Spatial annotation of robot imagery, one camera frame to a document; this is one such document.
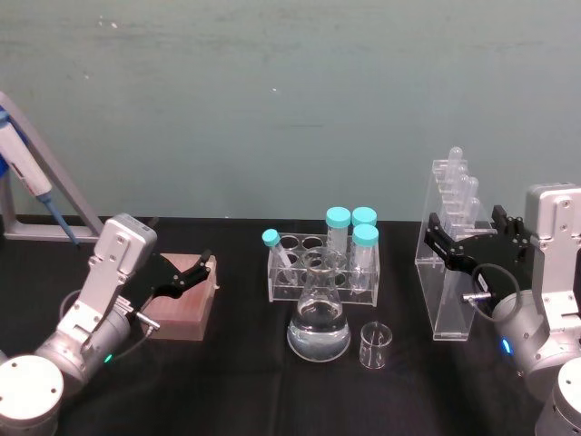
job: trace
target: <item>test tube rack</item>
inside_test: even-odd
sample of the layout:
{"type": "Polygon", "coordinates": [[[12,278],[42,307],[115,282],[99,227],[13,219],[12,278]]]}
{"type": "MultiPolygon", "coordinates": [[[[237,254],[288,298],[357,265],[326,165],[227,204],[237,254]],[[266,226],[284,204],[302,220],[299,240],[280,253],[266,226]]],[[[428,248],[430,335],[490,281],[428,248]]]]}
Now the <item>test tube rack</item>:
{"type": "Polygon", "coordinates": [[[454,147],[448,159],[433,162],[415,263],[434,341],[466,341],[475,312],[460,297],[462,293],[471,292],[470,276],[448,270],[424,243],[429,214],[438,214],[442,227],[455,241],[496,233],[477,193],[478,179],[470,177],[461,149],[454,147]]]}
{"type": "MultiPolygon", "coordinates": [[[[324,246],[327,244],[327,235],[323,234],[302,234],[302,233],[281,233],[281,244],[289,255],[296,282],[289,282],[283,273],[284,265],[278,258],[273,258],[269,254],[268,260],[268,285],[269,301],[297,301],[307,278],[307,268],[302,263],[302,255],[310,248],[324,246]]],[[[350,284],[350,276],[354,273],[349,270],[351,238],[349,237],[347,250],[347,262],[344,268],[340,269],[335,278],[335,285],[339,293],[341,302],[352,304],[368,304],[377,306],[379,289],[379,248],[375,246],[373,263],[369,275],[369,285],[365,289],[354,288],[350,284]]]]}

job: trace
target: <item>black tablecloth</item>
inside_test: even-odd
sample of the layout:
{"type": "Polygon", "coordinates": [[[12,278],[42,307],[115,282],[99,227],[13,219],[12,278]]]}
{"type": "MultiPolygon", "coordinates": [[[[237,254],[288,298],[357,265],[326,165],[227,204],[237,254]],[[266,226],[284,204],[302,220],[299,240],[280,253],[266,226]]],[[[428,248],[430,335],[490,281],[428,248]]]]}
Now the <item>black tablecloth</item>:
{"type": "MultiPolygon", "coordinates": [[[[378,307],[345,305],[346,355],[316,364],[286,344],[292,303],[268,302],[261,232],[322,233],[319,222],[161,219],[156,251],[214,251],[216,292],[203,342],[147,342],[105,365],[62,409],[70,435],[526,435],[542,404],[530,397],[476,319],[468,342],[433,342],[414,266],[416,223],[380,223],[378,307]],[[389,362],[359,364],[359,330],[393,331],[389,362]]],[[[92,245],[0,242],[0,349],[32,352],[79,289],[92,245]]]]}

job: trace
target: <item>clear liquid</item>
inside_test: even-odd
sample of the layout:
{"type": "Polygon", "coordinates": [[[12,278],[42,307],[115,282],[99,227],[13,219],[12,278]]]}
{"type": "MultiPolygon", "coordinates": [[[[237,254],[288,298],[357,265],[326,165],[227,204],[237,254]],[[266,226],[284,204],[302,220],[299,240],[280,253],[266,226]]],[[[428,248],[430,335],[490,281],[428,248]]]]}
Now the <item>clear liquid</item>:
{"type": "Polygon", "coordinates": [[[290,347],[312,362],[337,359],[349,347],[351,333],[340,302],[299,300],[287,330],[290,347]]]}

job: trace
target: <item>green wall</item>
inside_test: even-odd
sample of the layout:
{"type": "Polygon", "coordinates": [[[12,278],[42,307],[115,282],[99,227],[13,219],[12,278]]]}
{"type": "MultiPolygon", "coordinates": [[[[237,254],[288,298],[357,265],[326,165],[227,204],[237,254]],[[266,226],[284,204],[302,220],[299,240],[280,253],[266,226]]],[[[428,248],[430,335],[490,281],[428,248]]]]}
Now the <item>green wall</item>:
{"type": "Polygon", "coordinates": [[[4,0],[0,90],[101,214],[418,220],[454,145],[522,213],[581,183],[580,23],[571,0],[4,0]]]}

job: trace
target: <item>pipette stand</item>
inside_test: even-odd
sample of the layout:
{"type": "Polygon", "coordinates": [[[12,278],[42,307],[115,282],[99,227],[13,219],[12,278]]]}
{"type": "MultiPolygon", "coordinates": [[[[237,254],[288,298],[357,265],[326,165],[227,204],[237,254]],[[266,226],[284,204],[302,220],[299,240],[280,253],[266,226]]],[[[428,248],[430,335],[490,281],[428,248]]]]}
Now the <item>pipette stand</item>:
{"type": "MultiPolygon", "coordinates": [[[[103,223],[93,211],[93,208],[83,198],[73,181],[54,157],[48,145],[40,134],[26,119],[12,100],[0,92],[0,110],[5,110],[10,116],[10,122],[22,136],[23,141],[35,160],[41,166],[47,177],[64,194],[69,203],[83,219],[85,226],[72,225],[71,229],[80,242],[94,243],[99,238],[103,223]]],[[[0,177],[0,210],[4,222],[6,239],[28,241],[68,241],[68,236],[58,225],[25,224],[18,221],[15,203],[10,186],[10,172],[0,177]]]]}

